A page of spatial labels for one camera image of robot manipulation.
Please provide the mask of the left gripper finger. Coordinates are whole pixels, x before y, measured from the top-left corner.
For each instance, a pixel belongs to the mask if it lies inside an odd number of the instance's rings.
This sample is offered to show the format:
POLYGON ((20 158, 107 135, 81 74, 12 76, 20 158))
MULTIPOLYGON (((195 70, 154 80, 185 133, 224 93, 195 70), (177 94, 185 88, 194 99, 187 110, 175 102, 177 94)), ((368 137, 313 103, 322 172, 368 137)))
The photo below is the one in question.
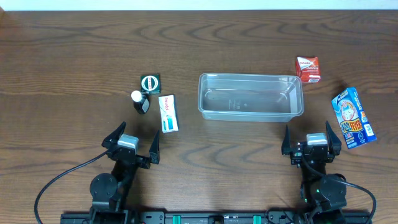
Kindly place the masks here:
POLYGON ((103 139, 101 146, 106 149, 110 149, 113 145, 117 145, 118 140, 124 133, 125 128, 126 122, 123 121, 111 134, 103 139))
POLYGON ((149 158, 152 164, 159 164, 160 162, 160 147, 159 147, 160 131, 155 134, 154 140, 149 149, 149 158))

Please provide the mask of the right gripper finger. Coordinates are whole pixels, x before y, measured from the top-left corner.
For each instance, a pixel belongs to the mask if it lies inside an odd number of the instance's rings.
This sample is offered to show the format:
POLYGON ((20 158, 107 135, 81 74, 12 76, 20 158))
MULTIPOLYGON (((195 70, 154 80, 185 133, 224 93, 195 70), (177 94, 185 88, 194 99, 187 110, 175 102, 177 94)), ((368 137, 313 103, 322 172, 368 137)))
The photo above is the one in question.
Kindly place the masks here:
POLYGON ((328 140, 328 148, 329 151, 333 153, 333 155, 340 155, 341 152, 341 141, 338 136, 332 130, 328 121, 325 123, 326 126, 326 135, 328 140))
POLYGON ((281 145, 281 153, 282 155, 289 155, 290 152, 292 151, 292 148, 290 146, 290 132, 289 132, 289 127, 286 125, 285 126, 285 136, 282 141, 281 145))

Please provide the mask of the blue Kool Fever box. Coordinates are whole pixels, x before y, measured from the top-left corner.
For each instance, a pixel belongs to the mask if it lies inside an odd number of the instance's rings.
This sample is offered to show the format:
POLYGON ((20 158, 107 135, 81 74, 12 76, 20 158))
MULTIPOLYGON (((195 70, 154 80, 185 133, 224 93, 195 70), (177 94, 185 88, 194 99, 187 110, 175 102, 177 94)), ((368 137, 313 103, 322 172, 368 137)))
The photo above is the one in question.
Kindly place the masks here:
POLYGON ((355 87, 349 87, 331 100, 348 149, 377 139, 355 87))

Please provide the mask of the dark bottle white cap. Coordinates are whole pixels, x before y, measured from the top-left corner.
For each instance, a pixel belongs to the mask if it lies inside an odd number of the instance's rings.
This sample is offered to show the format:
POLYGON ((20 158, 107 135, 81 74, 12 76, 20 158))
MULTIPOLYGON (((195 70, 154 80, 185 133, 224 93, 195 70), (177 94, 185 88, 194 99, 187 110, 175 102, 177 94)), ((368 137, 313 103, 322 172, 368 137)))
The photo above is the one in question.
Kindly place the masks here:
POLYGON ((138 90, 134 90, 131 93, 131 98, 133 100, 134 108, 139 114, 145 114, 149 110, 150 103, 146 95, 138 90))

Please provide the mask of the red Panadol ActiFast box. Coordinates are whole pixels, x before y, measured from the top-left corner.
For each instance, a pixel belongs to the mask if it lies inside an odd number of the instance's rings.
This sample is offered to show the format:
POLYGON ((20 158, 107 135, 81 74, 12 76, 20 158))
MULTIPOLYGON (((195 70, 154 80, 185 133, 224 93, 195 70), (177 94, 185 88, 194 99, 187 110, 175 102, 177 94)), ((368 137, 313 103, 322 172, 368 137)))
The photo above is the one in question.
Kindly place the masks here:
POLYGON ((297 57, 295 68, 303 83, 318 83, 321 80, 318 57, 297 57))

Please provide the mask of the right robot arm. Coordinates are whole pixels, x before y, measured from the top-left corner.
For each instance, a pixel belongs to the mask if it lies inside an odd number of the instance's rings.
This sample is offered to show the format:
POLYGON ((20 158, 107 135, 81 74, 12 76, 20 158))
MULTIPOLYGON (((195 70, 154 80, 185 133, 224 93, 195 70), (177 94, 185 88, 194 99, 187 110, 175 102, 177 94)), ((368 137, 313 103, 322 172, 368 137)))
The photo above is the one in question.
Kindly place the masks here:
POLYGON ((308 205, 306 211, 294 215, 295 223, 333 223, 343 218, 341 209, 347 205, 343 178, 326 173, 326 164, 340 154, 341 141, 329 123, 325 126, 325 133, 308 134, 296 146, 290 142, 289 128, 285 128, 281 154, 301 169, 300 196, 308 205))

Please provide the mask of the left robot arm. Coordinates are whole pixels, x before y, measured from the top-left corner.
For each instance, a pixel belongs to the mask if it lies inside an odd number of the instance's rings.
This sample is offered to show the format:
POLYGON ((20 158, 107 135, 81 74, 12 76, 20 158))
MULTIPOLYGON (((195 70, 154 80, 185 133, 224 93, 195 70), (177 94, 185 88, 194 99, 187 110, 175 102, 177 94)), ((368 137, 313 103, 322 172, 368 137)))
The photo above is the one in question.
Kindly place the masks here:
POLYGON ((115 165, 110 173, 99 174, 91 181, 90 193, 93 200, 89 224, 140 222, 138 212, 126 208, 126 200, 136 171, 139 168, 149 169, 151 164, 160 162, 160 132, 155 134, 149 155, 142 156, 137 153, 139 139, 124 134, 125 128, 126 122, 122 122, 101 144, 115 165))

